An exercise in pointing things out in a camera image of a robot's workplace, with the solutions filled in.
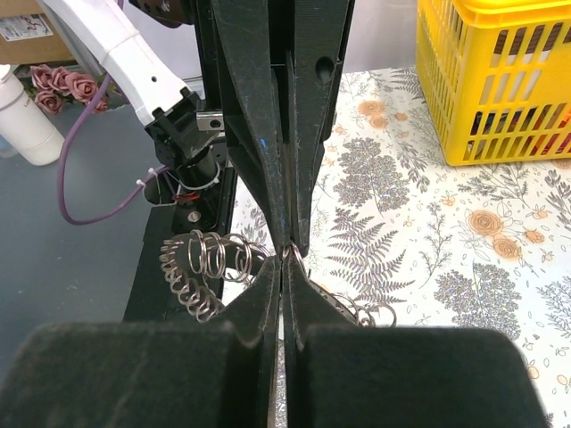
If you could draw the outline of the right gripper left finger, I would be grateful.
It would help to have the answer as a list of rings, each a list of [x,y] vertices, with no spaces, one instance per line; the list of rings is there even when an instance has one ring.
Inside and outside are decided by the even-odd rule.
[[[44,325],[1,387],[4,427],[271,427],[281,264],[205,324]]]

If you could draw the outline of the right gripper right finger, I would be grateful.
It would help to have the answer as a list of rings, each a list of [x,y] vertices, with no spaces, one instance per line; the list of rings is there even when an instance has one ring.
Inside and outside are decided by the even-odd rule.
[[[283,258],[292,427],[544,427],[523,359],[485,329],[359,327]]]

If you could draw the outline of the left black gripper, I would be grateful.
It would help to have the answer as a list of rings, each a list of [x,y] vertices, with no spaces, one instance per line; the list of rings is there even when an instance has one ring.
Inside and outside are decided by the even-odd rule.
[[[222,109],[230,157],[277,253],[310,248],[311,197],[351,27],[352,1],[194,1],[207,105]]]

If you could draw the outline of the metal disc keyring holder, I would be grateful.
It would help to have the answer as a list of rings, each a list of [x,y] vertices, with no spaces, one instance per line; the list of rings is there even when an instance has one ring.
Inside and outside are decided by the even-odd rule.
[[[222,236],[197,229],[164,240],[160,252],[161,270],[170,291],[198,323],[210,321],[225,308],[210,288],[210,280],[251,287],[265,260],[272,257],[265,246],[248,241],[243,235]],[[310,280],[300,250],[293,242],[282,251],[283,257],[292,254],[306,279]],[[370,307],[359,305],[342,294],[331,293],[311,280],[309,285],[351,324],[379,327]]]

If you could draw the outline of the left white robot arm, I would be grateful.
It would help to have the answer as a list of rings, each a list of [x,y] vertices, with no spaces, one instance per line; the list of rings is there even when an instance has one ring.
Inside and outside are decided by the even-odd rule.
[[[181,169],[223,125],[228,155],[274,247],[310,247],[311,196],[335,120],[351,1],[142,1],[157,21],[195,25],[204,97],[145,42],[113,1],[51,1],[130,101],[158,158]]]

